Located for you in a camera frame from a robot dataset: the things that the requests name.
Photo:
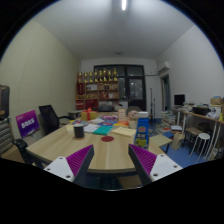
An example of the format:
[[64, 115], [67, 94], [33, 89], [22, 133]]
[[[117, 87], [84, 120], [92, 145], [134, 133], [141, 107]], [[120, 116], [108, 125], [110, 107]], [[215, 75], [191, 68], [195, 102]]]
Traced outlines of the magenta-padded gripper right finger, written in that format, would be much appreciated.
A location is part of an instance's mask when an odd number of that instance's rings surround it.
[[182, 169], [166, 154], [155, 155], [133, 144], [129, 145], [128, 154], [143, 186]]

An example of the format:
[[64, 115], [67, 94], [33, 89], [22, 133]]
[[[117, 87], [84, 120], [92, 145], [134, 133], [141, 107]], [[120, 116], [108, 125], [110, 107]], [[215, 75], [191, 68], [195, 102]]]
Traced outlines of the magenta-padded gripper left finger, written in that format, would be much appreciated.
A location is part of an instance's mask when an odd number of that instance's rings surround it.
[[59, 156], [45, 168], [45, 171], [77, 185], [83, 185], [93, 156], [94, 146], [89, 145], [68, 157]]

